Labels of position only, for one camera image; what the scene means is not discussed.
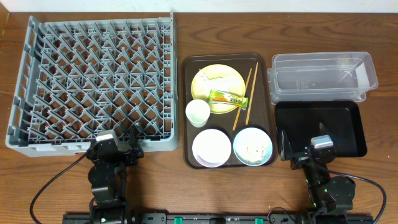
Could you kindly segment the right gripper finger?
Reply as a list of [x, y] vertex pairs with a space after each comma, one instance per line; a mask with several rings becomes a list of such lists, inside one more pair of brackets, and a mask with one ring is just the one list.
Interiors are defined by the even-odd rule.
[[327, 135], [331, 140], [338, 140], [338, 138], [327, 128], [323, 123], [319, 123], [319, 130], [323, 135]]
[[289, 161], [292, 159], [292, 148], [290, 146], [287, 134], [284, 130], [281, 131], [280, 135], [280, 155], [282, 161]]

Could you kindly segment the rice food waste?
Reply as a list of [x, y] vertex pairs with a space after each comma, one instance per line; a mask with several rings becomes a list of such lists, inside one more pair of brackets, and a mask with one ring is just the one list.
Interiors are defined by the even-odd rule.
[[241, 144], [240, 156], [248, 163], [258, 164], [265, 157], [266, 147], [260, 140], [246, 140]]

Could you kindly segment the light blue bowl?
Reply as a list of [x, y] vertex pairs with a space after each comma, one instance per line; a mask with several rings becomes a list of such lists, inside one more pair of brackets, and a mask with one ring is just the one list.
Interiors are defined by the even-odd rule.
[[[266, 147], [266, 153], [265, 153], [265, 157], [263, 158], [263, 160], [258, 163], [258, 164], [252, 164], [252, 163], [248, 163], [247, 161], [245, 161], [241, 156], [240, 156], [240, 148], [241, 148], [241, 144], [246, 141], [246, 140], [260, 140]], [[269, 137], [269, 135], [259, 129], [259, 128], [245, 128], [242, 129], [234, 138], [233, 141], [233, 150], [234, 153], [236, 155], [236, 157], [243, 163], [246, 164], [247, 166], [262, 166], [265, 163], [269, 162], [271, 157], [272, 157], [272, 153], [273, 153], [273, 145], [272, 145], [272, 141], [271, 138]]]

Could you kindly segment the white paper cup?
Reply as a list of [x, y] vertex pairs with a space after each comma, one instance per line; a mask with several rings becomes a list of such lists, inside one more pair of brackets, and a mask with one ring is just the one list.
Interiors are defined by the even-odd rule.
[[210, 106], [204, 100], [192, 100], [185, 108], [189, 122], [196, 128], [204, 127], [210, 117]]

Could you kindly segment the white pink bowl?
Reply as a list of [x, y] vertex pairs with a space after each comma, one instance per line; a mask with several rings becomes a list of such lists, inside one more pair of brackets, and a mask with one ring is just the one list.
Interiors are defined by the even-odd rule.
[[222, 166], [231, 155], [229, 137], [218, 129], [206, 129], [193, 140], [192, 153], [195, 160], [204, 167]]

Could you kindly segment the white paper napkin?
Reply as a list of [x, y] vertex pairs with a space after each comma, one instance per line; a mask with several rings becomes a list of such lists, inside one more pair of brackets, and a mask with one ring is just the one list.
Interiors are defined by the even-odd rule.
[[242, 95], [246, 90], [241, 75], [235, 72], [216, 74], [209, 77], [203, 70], [200, 70], [194, 77], [191, 86], [193, 95], [208, 95], [211, 90], [229, 92], [235, 95]]

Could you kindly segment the green orange snack wrapper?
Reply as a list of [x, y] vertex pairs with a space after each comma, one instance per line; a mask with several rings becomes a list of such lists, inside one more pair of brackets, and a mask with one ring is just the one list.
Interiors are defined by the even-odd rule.
[[207, 102], [233, 105], [246, 110], [249, 98], [234, 95], [225, 91], [211, 90]]

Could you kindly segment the yellow plate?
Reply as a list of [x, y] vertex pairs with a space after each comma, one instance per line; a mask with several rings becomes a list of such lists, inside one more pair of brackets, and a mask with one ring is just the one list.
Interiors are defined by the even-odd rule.
[[206, 101], [214, 114], [229, 113], [236, 108], [245, 110], [249, 103], [243, 77], [223, 64], [200, 68], [193, 77], [191, 94], [194, 100]]

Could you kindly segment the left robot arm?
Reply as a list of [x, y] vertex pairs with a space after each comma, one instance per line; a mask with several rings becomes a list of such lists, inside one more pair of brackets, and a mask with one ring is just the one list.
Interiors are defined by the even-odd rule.
[[100, 132], [90, 142], [86, 157], [94, 164], [88, 173], [93, 194], [89, 222], [137, 222], [126, 199], [127, 168], [144, 157], [135, 129], [130, 129], [127, 141], [120, 141], [113, 130]]

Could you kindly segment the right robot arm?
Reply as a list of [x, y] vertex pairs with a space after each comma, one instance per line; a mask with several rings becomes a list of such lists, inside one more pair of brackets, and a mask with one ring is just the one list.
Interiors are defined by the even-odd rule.
[[349, 177], [330, 176], [326, 165], [337, 157], [338, 145], [323, 123], [319, 124], [319, 129], [322, 135], [311, 138], [310, 145], [299, 152], [293, 151], [287, 133], [284, 130], [280, 133], [281, 159], [289, 161], [292, 170], [303, 169], [315, 207], [304, 215], [297, 215], [294, 222], [348, 223], [346, 212], [353, 209], [356, 184]]

